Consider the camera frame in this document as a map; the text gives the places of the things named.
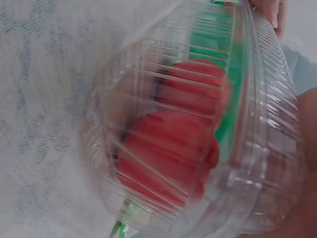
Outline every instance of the white cloth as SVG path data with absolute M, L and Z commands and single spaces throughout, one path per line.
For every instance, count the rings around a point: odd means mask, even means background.
M 316 0 L 290 0 L 282 43 L 317 63 Z
M 1 238 L 109 235 L 80 150 L 92 79 L 178 1 L 0 1 Z

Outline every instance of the skin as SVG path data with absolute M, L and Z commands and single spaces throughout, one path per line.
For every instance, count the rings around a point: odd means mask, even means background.
M 304 140 L 308 174 L 303 196 L 293 207 L 284 224 L 263 235 L 242 235 L 240 238 L 314 238 L 317 234 L 317 88 L 297 97 L 299 123 Z
M 277 36 L 284 35 L 288 0 L 249 0 L 250 5 L 272 23 Z

